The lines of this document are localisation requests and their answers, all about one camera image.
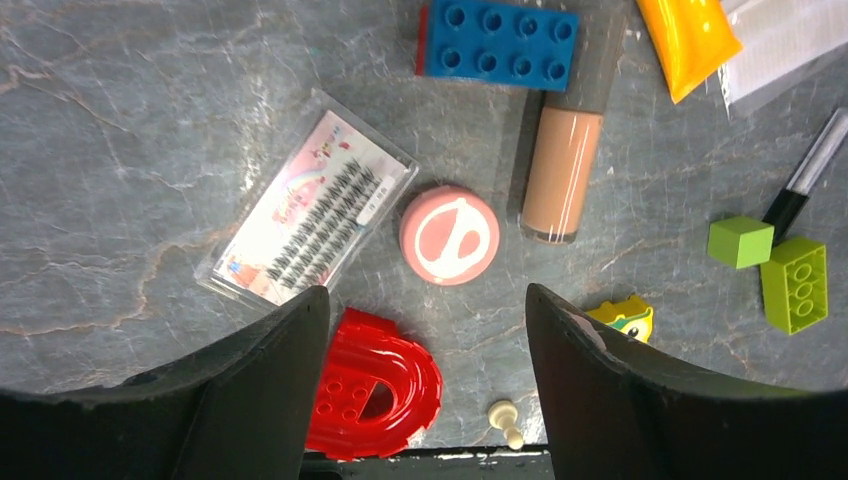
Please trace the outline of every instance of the green toy block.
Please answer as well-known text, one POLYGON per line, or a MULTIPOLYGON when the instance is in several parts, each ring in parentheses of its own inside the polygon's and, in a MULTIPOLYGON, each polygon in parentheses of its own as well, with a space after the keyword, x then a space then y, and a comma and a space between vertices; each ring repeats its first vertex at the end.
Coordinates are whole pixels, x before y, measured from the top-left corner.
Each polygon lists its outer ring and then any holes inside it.
POLYGON ((769 323, 792 335, 827 317, 825 246, 796 237, 775 247, 760 265, 769 323))
POLYGON ((733 217, 710 225, 707 253, 736 269, 759 265, 771 256, 774 226, 749 217, 733 217))

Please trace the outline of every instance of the false eyelash pack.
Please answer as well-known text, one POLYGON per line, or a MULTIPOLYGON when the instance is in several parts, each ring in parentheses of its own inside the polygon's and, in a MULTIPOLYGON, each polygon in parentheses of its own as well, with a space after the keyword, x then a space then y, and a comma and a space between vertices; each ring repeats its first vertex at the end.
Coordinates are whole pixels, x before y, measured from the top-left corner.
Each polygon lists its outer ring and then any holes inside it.
POLYGON ((291 154, 252 192, 234 235, 198 282, 249 306, 328 289, 418 172, 409 155, 341 104, 314 91, 286 141, 291 154))

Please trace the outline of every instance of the orange packet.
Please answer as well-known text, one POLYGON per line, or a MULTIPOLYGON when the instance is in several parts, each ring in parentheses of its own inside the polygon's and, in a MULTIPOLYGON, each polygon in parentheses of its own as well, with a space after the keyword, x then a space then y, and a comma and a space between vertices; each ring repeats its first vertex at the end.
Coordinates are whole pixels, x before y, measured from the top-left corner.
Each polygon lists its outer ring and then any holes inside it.
POLYGON ((636 0, 678 103, 742 50, 719 0, 636 0))

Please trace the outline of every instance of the white logo on pink lid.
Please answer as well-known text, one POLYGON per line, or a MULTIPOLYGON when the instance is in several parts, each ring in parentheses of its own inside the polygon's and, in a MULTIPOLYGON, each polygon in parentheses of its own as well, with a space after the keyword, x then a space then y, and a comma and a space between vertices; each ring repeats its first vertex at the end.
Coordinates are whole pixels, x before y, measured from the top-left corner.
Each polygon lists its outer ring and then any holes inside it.
POLYGON ((491 231, 486 217, 479 210, 469 205, 465 198, 457 198, 452 202, 434 208, 418 225, 415 232, 415 256, 421 266, 434 277, 436 283, 456 278, 474 267, 486 257, 491 241, 491 231), (427 225, 438 215, 456 210, 456 221, 448 235, 444 248, 434 260, 428 260, 421 251, 421 236, 427 225), (460 257, 460 247, 465 237, 476 232, 480 241, 477 248, 468 255, 460 257))

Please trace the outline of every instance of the marble tabletop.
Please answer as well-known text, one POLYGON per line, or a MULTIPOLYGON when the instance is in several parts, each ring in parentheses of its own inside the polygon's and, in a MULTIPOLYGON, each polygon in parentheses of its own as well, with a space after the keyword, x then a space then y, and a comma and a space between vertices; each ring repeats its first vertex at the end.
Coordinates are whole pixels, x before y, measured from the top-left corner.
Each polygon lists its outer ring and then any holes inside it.
POLYGON ((313 87, 420 162, 416 191, 464 185, 500 218, 490 270, 439 288, 400 255, 405 198, 335 292, 396 320, 440 366, 442 412, 413 446, 502 444, 485 419, 501 398, 518 404, 529 442, 545 441, 529 282, 585 308, 639 293, 656 308, 651 343, 707 368, 848 384, 848 152, 792 231, 829 246, 830 318, 786 336, 765 321, 757 270, 705 254, 709 223, 761 216, 846 103, 848 62, 729 122, 715 78, 672 105, 634 15, 578 241, 551 247, 516 225, 539 94, 416 78, 421 4, 0 0, 0 385, 114 385, 257 319, 193 270, 285 153, 313 87))

